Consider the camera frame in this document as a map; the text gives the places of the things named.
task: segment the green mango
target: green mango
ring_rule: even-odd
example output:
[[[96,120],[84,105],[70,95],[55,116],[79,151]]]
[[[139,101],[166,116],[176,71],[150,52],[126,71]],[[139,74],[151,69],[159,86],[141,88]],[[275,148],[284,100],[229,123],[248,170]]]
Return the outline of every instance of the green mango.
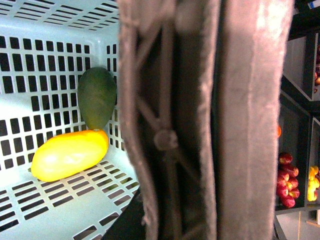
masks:
[[[78,105],[89,129],[103,129],[115,108],[117,85],[103,67],[84,72],[78,84]]]

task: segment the white plastic basket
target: white plastic basket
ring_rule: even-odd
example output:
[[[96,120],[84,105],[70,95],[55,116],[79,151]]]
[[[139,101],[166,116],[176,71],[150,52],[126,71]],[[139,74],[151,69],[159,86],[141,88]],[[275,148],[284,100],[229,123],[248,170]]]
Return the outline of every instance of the white plastic basket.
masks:
[[[78,79],[118,77],[118,7],[111,0],[0,0],[0,239],[97,240],[138,189],[116,107],[109,150],[91,169],[47,183],[28,168],[52,136],[86,129]]]

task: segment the produce display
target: produce display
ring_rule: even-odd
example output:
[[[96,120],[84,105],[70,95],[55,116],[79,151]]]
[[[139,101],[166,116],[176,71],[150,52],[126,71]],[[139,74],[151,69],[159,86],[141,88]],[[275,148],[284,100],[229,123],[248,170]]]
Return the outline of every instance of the produce display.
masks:
[[[317,190],[320,187],[319,179],[319,168],[318,166],[311,166],[309,169],[309,182],[308,182],[308,194],[307,199],[309,202],[317,200],[318,193]]]
[[[298,189],[299,174],[297,167],[291,165],[293,157],[288,152],[281,152],[278,156],[278,175],[276,181],[276,195],[280,198],[281,203],[287,208],[292,208],[296,204],[296,199],[300,196]]]
[[[90,130],[57,135],[35,152],[32,175],[53,182],[93,167],[106,155],[109,139],[103,128],[112,116],[117,86],[102,67],[87,70],[79,80],[78,104]]]

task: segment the red apple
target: red apple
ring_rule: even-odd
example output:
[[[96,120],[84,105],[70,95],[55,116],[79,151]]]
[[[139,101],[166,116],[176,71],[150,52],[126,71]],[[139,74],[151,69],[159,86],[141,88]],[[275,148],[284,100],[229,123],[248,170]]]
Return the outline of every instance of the red apple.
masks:
[[[314,81],[314,85],[315,85],[315,86],[319,86],[319,85],[320,85],[320,77],[318,77],[318,78]]]
[[[284,198],[286,196],[288,196],[288,188],[286,186],[279,186],[276,188],[276,195],[280,198]]]
[[[300,191],[298,188],[294,188],[291,191],[289,191],[288,195],[290,195],[294,199],[297,199],[300,196]]]
[[[285,187],[287,181],[283,176],[278,176],[276,180],[276,187]]]
[[[299,185],[298,180],[295,177],[290,177],[289,180],[288,180],[288,183],[292,184],[292,188],[293,189],[295,189]]]
[[[291,164],[280,165],[280,168],[286,171],[290,177],[295,178],[299,174],[299,169]]]
[[[281,152],[279,153],[279,157],[278,157],[278,160],[279,160],[279,163],[280,164],[289,164],[292,162],[292,155],[288,152]]]
[[[290,195],[281,197],[280,200],[281,200],[281,203],[288,208],[292,208],[294,205],[296,205],[295,199]]]
[[[289,181],[287,181],[285,185],[286,185],[286,187],[288,188],[288,191],[291,191],[291,190],[294,188],[294,186],[292,185],[292,183],[289,182]]]
[[[278,170],[278,176],[283,177],[285,179],[285,181],[288,181],[289,177],[290,177],[289,173],[287,173],[286,171],[281,170],[281,169]]]

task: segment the dark floor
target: dark floor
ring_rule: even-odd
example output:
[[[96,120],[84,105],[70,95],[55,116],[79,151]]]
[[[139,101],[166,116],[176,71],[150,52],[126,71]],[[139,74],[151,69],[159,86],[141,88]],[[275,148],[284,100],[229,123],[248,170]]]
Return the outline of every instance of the dark floor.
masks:
[[[293,212],[277,216],[287,240],[320,240],[320,227],[310,225],[316,220],[316,212]]]

